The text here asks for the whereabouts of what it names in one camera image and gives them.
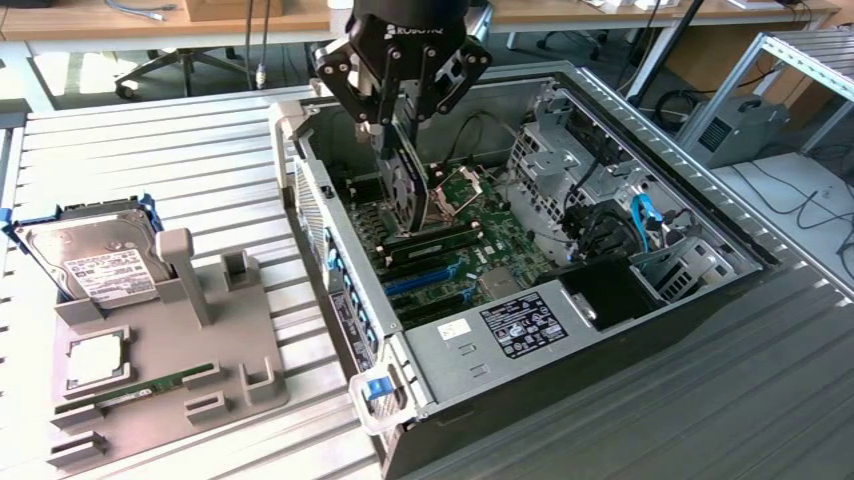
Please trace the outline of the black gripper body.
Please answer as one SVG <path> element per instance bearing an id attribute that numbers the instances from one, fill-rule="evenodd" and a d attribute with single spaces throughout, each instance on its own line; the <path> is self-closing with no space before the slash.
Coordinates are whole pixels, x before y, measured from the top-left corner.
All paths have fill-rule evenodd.
<path id="1" fill-rule="evenodd" d="M 465 17 L 470 8 L 469 1 L 404 1 L 364 0 L 355 1 L 346 33 L 352 45 L 362 46 L 366 32 L 386 28 L 404 30 L 407 38 L 422 37 L 423 42 L 435 40 L 442 47 L 457 48 L 463 44 L 466 34 Z"/>

